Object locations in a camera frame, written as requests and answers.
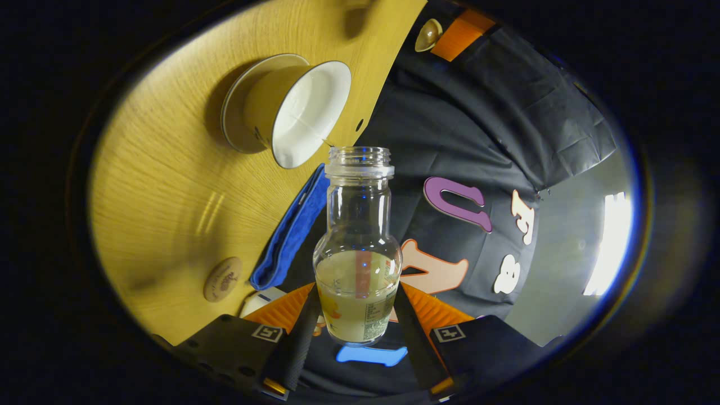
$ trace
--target blue object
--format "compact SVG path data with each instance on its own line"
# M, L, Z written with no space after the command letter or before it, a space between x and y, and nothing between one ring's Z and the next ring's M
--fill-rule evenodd
M408 353L407 347L397 350L373 349L372 347L347 347L343 346L335 358L338 362L358 361L374 362L383 364L385 367L392 367L398 364Z
M297 250L310 232L310 227L328 201L330 180L325 177L325 164L320 164L300 190L270 238L267 252L250 276L250 284L258 291L282 284Z

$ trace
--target glass bottle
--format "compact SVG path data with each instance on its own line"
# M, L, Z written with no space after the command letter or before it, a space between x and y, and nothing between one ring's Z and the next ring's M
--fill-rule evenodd
M312 264L328 332L346 346L380 340L400 284L402 252L389 233L394 173L386 148L333 147L325 166L328 230Z

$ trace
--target purple letter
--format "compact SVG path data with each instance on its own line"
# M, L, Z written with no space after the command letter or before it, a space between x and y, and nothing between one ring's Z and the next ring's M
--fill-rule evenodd
M442 192L450 191L453 194L469 198L482 207L485 205L485 199L482 198L482 193L476 187L464 186L442 177L429 177L425 181L425 187L423 189L425 198L435 209L455 218L462 219L463 221L479 225L480 228L486 232L492 232L492 224L490 223L490 217L487 213L473 213L472 211L456 207L443 200Z

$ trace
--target wooden surface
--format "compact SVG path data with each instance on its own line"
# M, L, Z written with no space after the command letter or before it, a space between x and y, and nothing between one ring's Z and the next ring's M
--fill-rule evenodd
M247 280L295 195L327 161L324 145L293 170L278 167L270 151L231 149L220 106L235 78L278 53L343 61L351 92L329 141L351 145L424 4L268 1L201 33L129 91L96 150L89 215L104 271L144 328L178 344L218 315L237 314L252 287L240 282L210 303L208 274L237 256Z

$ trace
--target white paper cup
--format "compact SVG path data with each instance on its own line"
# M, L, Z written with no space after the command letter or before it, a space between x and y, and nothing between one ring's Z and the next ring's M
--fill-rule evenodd
M351 75L345 63L272 71L245 99L243 122L273 152L280 167L305 163L323 144L345 107Z

